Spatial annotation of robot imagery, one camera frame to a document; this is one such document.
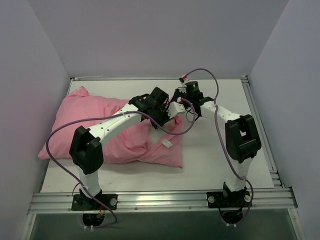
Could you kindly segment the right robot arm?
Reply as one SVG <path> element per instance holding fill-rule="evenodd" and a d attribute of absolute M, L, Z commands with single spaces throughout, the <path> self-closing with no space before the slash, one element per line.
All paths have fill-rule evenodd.
<path fill-rule="evenodd" d="M 174 91 L 172 100 L 183 98 L 192 103 L 197 118 L 211 120 L 215 124 L 218 139 L 231 174 L 223 183 L 222 200 L 227 206 L 240 201 L 240 194 L 247 190 L 248 172 L 253 159 L 262 147 L 254 118 L 234 113 L 217 104 L 217 98 L 205 97 L 197 81 L 179 79 L 181 87 Z"/>

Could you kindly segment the pink pillowcase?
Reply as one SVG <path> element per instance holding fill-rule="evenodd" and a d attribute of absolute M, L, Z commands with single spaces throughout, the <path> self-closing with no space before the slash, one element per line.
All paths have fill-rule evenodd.
<path fill-rule="evenodd" d="M 183 167 L 182 136 L 183 121 L 176 116 L 165 124 L 167 134 L 154 130 L 150 120 L 145 119 L 111 139 L 106 145 L 98 143 L 88 129 L 101 123 L 101 117 L 114 115 L 128 102 L 126 99 L 91 95 L 83 86 L 67 95 L 56 113 L 52 130 L 59 129 L 38 154 L 41 160 L 54 156 L 69 159 L 72 154 L 103 157 L 106 163 L 125 164 L 133 161 Z"/>

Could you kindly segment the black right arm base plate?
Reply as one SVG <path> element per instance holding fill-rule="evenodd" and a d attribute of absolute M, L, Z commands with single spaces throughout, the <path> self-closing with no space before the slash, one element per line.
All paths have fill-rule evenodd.
<path fill-rule="evenodd" d="M 221 191 L 209 191 L 206 193 L 207 206 L 210 209 L 218 208 L 248 208 L 252 206 L 251 196 L 247 190 L 227 193 Z"/>

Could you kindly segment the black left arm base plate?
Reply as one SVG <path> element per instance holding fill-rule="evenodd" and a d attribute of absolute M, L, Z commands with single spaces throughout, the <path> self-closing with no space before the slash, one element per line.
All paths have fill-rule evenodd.
<path fill-rule="evenodd" d="M 102 193 L 100 191 L 95 198 L 106 205 L 111 210 L 117 209 L 118 204 L 118 195 L 114 193 Z M 96 200 L 88 197 L 85 193 L 80 189 L 78 194 L 73 196 L 72 211 L 95 211 L 95 210 L 106 210 L 100 203 Z"/>

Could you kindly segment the white pillow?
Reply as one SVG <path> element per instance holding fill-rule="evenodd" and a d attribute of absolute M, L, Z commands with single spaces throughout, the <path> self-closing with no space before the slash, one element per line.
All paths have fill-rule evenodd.
<path fill-rule="evenodd" d="M 154 146 L 166 133 L 160 129 L 154 129 L 153 127 L 148 131 L 148 142 L 152 147 Z"/>

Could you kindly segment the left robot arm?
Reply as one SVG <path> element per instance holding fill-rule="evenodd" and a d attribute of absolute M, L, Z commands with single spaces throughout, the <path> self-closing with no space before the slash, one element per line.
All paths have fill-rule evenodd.
<path fill-rule="evenodd" d="M 78 168 L 82 202 L 88 209 L 100 206 L 98 170 L 104 161 L 128 163 L 147 159 L 161 141 L 163 135 L 151 129 L 169 121 L 168 100 L 169 95 L 158 87 L 130 100 L 110 98 L 104 103 L 104 116 L 95 117 L 94 125 L 81 125 L 75 130 L 69 154 Z"/>

